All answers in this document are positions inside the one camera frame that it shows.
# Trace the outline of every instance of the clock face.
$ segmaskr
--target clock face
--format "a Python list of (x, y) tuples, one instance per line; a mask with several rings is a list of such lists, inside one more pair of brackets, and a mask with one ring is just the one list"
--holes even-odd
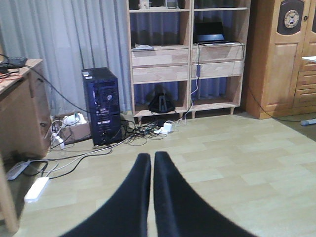
[(298, 12), (296, 10), (290, 10), (285, 14), (284, 24), (286, 28), (291, 29), (297, 25), (299, 20), (300, 20), (300, 15), (298, 14)]

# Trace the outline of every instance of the black bag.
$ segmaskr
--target black bag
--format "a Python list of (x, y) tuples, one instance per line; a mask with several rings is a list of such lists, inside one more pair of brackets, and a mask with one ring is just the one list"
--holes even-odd
[(148, 108), (149, 111), (158, 114), (168, 113), (176, 109), (173, 101), (163, 93), (155, 95), (153, 100), (149, 103)]

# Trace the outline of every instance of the computer tower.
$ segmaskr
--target computer tower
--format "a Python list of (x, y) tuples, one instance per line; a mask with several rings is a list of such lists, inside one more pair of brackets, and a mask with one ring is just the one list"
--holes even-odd
[(108, 68), (82, 69), (94, 146), (122, 140), (118, 79)]

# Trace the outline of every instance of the power strip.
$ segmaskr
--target power strip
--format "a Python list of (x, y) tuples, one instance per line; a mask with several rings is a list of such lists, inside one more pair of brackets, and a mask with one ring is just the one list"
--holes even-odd
[(46, 186), (48, 180), (49, 180), (49, 177), (37, 178), (37, 180), (33, 183), (31, 188), (28, 190), (28, 192), (24, 196), (24, 201), (25, 202), (37, 201), (39, 198), (39, 195), (41, 194), (42, 190)]
[(22, 172), (23, 170), (26, 169), (26, 167), (29, 166), (31, 162), (30, 161), (21, 161), (19, 163), (16, 163), (6, 174), (7, 180), (14, 180), (16, 179)]

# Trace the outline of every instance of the cardboard box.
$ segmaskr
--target cardboard box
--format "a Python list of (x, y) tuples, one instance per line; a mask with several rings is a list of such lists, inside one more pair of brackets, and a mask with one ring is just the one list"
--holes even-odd
[[(65, 116), (71, 116), (74, 113), (66, 113), (61, 115), (56, 115), (53, 117), (54, 120), (63, 120)], [(66, 126), (61, 129), (59, 136), (64, 140), (64, 144), (71, 144), (79, 141), (83, 141), (91, 138), (90, 132), (90, 122), (85, 118), (87, 123), (84, 124), (74, 124), (72, 126)], [(61, 122), (54, 123), (56, 128), (60, 128)]]

